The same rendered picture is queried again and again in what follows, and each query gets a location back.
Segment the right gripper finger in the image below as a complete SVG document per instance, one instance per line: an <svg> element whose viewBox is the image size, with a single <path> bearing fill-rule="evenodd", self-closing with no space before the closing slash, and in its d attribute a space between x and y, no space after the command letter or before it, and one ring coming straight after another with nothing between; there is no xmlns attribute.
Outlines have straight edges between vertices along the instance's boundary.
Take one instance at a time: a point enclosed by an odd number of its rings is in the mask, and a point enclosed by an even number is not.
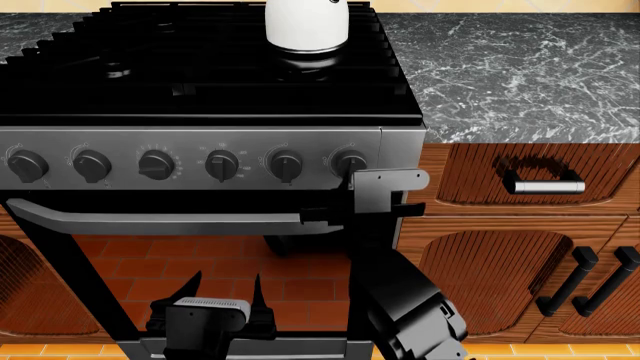
<svg viewBox="0 0 640 360"><path fill-rule="evenodd" d="M393 191L391 194L391 215L395 218L422 217L426 203L406 203L406 191Z"/></svg>
<svg viewBox="0 0 640 360"><path fill-rule="evenodd" d="M301 222L327 221L329 225L347 224L354 214L354 191L345 177L337 188L309 191L311 200L300 209Z"/></svg>

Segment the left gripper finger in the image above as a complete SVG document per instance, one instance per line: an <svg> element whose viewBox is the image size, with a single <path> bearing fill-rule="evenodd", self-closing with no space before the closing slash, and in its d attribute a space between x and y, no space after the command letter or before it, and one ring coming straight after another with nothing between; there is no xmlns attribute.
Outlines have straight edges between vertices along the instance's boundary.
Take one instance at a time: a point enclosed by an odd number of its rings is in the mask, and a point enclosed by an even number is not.
<svg viewBox="0 0 640 360"><path fill-rule="evenodd" d="M166 332L166 309L184 297L195 297L200 286L202 272L198 271L183 287L171 296L158 299L150 304L151 316L145 328L148 333Z"/></svg>
<svg viewBox="0 0 640 360"><path fill-rule="evenodd" d="M260 275L256 275L251 313L248 322L248 333L251 338L274 340L276 338L276 332L277 326L274 311L267 306L262 293Z"/></svg>

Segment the grey stove bottom drawer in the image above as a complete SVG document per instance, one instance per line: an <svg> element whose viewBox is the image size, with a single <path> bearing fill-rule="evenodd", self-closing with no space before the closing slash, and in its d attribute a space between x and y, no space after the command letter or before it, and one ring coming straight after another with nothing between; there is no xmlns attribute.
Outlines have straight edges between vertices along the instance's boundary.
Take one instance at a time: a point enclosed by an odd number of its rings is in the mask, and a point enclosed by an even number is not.
<svg viewBox="0 0 640 360"><path fill-rule="evenodd" d="M165 338L117 341L129 360L166 360ZM226 360L371 360L372 341L346 338L280 337L273 341L235 339Z"/></svg>

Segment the black stove knob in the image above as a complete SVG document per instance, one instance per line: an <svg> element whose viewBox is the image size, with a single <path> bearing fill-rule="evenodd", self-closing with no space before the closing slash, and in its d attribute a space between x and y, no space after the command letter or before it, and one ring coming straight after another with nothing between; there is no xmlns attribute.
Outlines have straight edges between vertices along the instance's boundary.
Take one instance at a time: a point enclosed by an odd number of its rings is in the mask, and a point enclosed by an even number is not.
<svg viewBox="0 0 640 360"><path fill-rule="evenodd" d="M168 179L174 171L175 163L165 152L152 149L145 152L138 161L138 173L153 180Z"/></svg>
<svg viewBox="0 0 640 360"><path fill-rule="evenodd" d="M33 183L49 171L49 165L42 156L24 149L8 158L8 167L23 183Z"/></svg>
<svg viewBox="0 0 640 360"><path fill-rule="evenodd" d="M367 169L366 157L357 150L345 150L334 156L331 167L336 176L349 179L358 170Z"/></svg>
<svg viewBox="0 0 640 360"><path fill-rule="evenodd" d="M284 184L290 184L302 173L301 155L292 150L280 150L271 158L269 169Z"/></svg>
<svg viewBox="0 0 640 360"><path fill-rule="evenodd" d="M109 159L100 152L86 149L73 160L73 167L87 183L97 183L110 173L112 169Z"/></svg>
<svg viewBox="0 0 640 360"><path fill-rule="evenodd" d="M236 176L239 160L232 152L217 149L210 152L205 161L205 170L212 178L223 183Z"/></svg>

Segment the black and steel gas stove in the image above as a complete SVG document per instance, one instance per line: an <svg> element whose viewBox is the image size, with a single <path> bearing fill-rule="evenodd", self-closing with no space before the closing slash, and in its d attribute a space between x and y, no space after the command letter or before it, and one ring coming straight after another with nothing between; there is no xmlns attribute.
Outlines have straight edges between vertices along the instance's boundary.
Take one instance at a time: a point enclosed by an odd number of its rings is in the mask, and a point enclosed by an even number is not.
<svg viewBox="0 0 640 360"><path fill-rule="evenodd" d="M409 90L404 101L395 103L364 97L345 102L276 100L265 95L163 107L0 94L0 191L322 191L340 184L331 163L345 150L362 152L366 170L420 170L425 126L410 86ZM8 158L22 149L36 152L49 165L48 173L33 183L21 182L8 167ZM86 149L102 153L112 165L97 183L87 183L73 167L74 158ZM168 179L138 173L138 161L152 149L173 159L175 168ZM205 170L207 156L217 149L239 160L236 176L223 183ZM280 150L297 152L303 160L302 173L290 184L269 169ZM276 338L366 341L350 339L347 329L277 329ZM115 344L166 339L166 332L112 338Z"/></svg>

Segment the black cast iron stove grate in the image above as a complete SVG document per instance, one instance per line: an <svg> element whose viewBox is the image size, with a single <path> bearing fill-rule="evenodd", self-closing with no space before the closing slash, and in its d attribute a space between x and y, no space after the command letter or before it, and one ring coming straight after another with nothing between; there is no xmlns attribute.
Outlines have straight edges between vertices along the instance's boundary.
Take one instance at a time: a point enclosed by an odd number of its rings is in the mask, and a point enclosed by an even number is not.
<svg viewBox="0 0 640 360"><path fill-rule="evenodd" d="M327 53L267 41L261 2L114 2L0 64L0 94L119 101L143 107L239 97L404 101L409 85L367 2L349 4L349 37ZM175 32L158 33L160 22ZM105 62L131 66L107 79Z"/></svg>

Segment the black glass oven door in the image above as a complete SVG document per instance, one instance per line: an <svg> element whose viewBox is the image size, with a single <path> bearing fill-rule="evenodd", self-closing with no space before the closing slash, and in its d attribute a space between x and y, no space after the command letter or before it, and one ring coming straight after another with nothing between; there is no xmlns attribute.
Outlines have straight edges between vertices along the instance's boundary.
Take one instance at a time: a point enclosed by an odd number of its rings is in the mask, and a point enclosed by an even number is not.
<svg viewBox="0 0 640 360"><path fill-rule="evenodd" d="M344 332L350 263L336 233L303 236L138 236L52 233L7 200L108 214L296 213L309 191L0 191L2 207L112 338L144 334L150 304L198 271L201 297L250 300L256 275L281 332Z"/></svg>

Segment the brown wooden cabinet door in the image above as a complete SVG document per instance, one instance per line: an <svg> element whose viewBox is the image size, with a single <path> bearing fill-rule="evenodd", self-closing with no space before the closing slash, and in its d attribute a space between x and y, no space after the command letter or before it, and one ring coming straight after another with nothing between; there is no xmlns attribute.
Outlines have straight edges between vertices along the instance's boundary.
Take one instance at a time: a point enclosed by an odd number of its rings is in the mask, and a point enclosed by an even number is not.
<svg viewBox="0 0 640 360"><path fill-rule="evenodd" d="M557 293L578 263L572 251L600 251L624 215L438 215L409 218L397 250L453 302L470 343L523 344L544 321L570 314L565 301L551 317L536 300Z"/></svg>
<svg viewBox="0 0 640 360"><path fill-rule="evenodd" d="M640 214L628 215L604 245L592 247L598 263L552 317L541 317L528 343L640 343L640 266L590 317L581 317L572 305L574 297L590 298L615 272L620 263L614 251L622 246L640 253Z"/></svg>
<svg viewBox="0 0 640 360"><path fill-rule="evenodd" d="M112 342L0 207L0 343Z"/></svg>

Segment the white kettle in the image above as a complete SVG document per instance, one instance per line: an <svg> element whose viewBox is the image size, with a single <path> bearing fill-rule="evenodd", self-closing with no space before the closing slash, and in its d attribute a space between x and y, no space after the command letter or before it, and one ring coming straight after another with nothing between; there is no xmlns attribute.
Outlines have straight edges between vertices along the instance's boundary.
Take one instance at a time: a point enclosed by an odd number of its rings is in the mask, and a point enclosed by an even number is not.
<svg viewBox="0 0 640 360"><path fill-rule="evenodd" d="M327 53L349 37L347 0L267 0L267 41L290 53Z"/></svg>

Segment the brown wooden drawer front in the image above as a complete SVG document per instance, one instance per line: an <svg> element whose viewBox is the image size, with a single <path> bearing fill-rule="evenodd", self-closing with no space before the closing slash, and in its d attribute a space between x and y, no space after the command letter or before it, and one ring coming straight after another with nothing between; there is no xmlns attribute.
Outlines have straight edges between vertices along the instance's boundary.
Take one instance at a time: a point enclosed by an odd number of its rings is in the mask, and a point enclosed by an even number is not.
<svg viewBox="0 0 640 360"><path fill-rule="evenodd" d="M427 188L407 200L425 203L426 214L612 213L640 210L638 143L426 143L419 167ZM509 194L506 170L520 179L556 182L573 170L585 182L581 194Z"/></svg>

